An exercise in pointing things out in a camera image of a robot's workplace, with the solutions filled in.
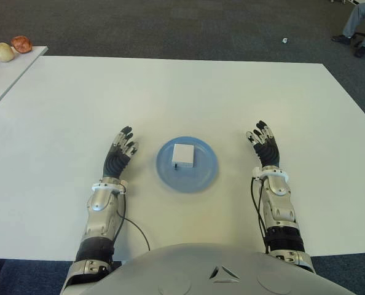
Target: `small white box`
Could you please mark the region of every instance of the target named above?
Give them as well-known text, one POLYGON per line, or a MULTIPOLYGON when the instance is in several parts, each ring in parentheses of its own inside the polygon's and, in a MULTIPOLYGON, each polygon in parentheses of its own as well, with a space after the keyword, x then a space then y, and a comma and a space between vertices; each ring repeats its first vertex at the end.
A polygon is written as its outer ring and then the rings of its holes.
POLYGON ((192 168, 194 166, 194 146, 191 144, 176 143, 173 149, 171 163, 173 167, 192 168))

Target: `brown vegetable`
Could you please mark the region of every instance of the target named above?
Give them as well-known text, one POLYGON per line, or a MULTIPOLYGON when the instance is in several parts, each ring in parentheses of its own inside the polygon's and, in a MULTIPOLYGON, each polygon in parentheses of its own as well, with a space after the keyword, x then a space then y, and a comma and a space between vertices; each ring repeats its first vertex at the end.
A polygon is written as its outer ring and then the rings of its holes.
POLYGON ((27 53, 33 49, 31 41, 26 36, 16 36, 10 43, 20 53, 27 53))
POLYGON ((7 62, 14 58, 15 54, 13 53, 12 48, 6 43, 0 43, 0 61, 7 62))

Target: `gray carpet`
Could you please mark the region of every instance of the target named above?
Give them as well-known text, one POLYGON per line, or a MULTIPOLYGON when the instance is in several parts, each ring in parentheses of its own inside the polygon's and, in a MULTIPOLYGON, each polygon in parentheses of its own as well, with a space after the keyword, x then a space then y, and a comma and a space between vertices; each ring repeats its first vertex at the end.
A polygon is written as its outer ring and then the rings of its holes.
MULTIPOLYGON (((330 41, 352 8, 327 0, 0 0, 0 42, 24 34, 48 55, 323 63, 365 112, 365 57, 330 41)), ((318 274, 365 294, 365 254, 313 262, 318 274)), ((0 294, 58 294, 68 267, 7 261, 0 294)))

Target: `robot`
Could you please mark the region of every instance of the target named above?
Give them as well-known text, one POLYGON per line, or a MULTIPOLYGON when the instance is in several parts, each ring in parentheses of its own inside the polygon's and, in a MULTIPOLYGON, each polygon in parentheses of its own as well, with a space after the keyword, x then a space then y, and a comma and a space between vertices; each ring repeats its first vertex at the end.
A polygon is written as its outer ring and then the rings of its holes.
POLYGON ((127 183, 120 175, 138 151, 138 143, 129 142, 132 129, 125 127, 111 144, 102 179, 92 186, 85 232, 60 294, 353 294, 315 274, 274 135, 263 121, 256 126, 258 130, 246 137, 262 165, 253 170, 251 196, 265 253, 210 243, 182 244, 149 251, 114 269, 114 243, 126 220, 127 183), (123 214, 118 211, 119 197, 124 200, 123 214))

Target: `wire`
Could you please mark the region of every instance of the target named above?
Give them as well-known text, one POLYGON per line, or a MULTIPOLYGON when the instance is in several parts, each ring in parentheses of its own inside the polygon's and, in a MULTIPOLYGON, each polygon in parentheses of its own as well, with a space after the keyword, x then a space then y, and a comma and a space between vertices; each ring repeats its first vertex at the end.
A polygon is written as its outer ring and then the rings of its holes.
POLYGON ((143 235, 144 239, 146 240, 148 251, 151 251, 151 248, 150 248, 150 244, 148 242, 148 239, 147 239, 146 235, 144 234, 144 232, 140 229, 140 227, 136 223, 134 223, 132 220, 130 220, 130 219, 126 218, 126 217, 121 216, 118 211, 117 211, 117 214, 121 218, 124 218, 126 221, 128 221, 128 222, 132 223, 134 226, 136 226, 136 228, 141 232, 141 234, 143 235))
POLYGON ((254 180, 255 180, 255 178, 252 177, 252 179, 251 179, 251 197, 252 197, 252 201, 254 203, 255 209, 256 209, 257 218, 258 218, 258 222, 259 222, 259 229, 261 230, 261 235, 262 235, 263 243, 264 243, 264 246, 265 246, 265 253, 268 254, 269 253, 269 246, 268 246, 268 243, 265 240, 265 238, 266 238, 265 228, 266 227, 264 225, 263 218, 262 218, 262 215, 261 215, 261 212, 260 212, 260 208, 261 208, 261 203, 260 202, 261 202, 261 199, 262 199, 263 181, 262 181, 262 186, 261 186, 260 193, 259 193, 259 195, 260 195, 259 196, 259 206, 257 206, 255 198, 254 198, 254 192, 253 192, 254 180))
POLYGON ((125 214, 127 213, 127 199, 125 198, 125 194, 124 194, 124 212, 122 213, 122 219, 121 219, 121 222, 120 222, 120 226, 119 226, 119 229, 117 229, 117 232, 116 232, 116 235, 114 236, 113 238, 113 243, 116 242, 117 240, 117 237, 119 236, 120 234, 120 231, 121 231, 121 228, 122 228, 122 225, 124 224, 124 221, 125 221, 125 214))
POLYGON ((151 251, 151 247, 150 247, 150 243, 148 242, 148 239, 147 239, 147 237, 146 237, 146 235, 144 234, 144 232, 141 230, 141 228, 136 224, 136 223, 134 223, 132 220, 130 220, 130 219, 128 219, 125 215, 126 215, 126 212, 127 212, 127 198, 126 198, 126 196, 125 196, 125 194, 123 195, 123 200, 124 200, 124 212, 123 212, 123 214, 121 215, 120 213, 119 213, 119 211, 117 210, 117 214, 121 217, 121 223, 120 223, 120 226, 119 226, 119 228, 118 228, 118 230, 117 230, 117 232, 116 232, 116 235, 114 236, 114 239, 113 239, 113 242, 115 243, 116 242, 116 240, 117 240, 117 237, 118 237, 118 235, 120 234, 120 231, 121 231, 121 228, 122 228, 122 224, 124 223, 124 221, 126 220, 126 221, 128 221, 128 222, 130 222, 131 224, 133 224, 140 232, 141 232, 141 234, 143 235, 143 237, 144 237, 144 239, 145 239, 145 241, 146 241, 146 243, 147 243, 147 249, 148 249, 148 251, 151 251))

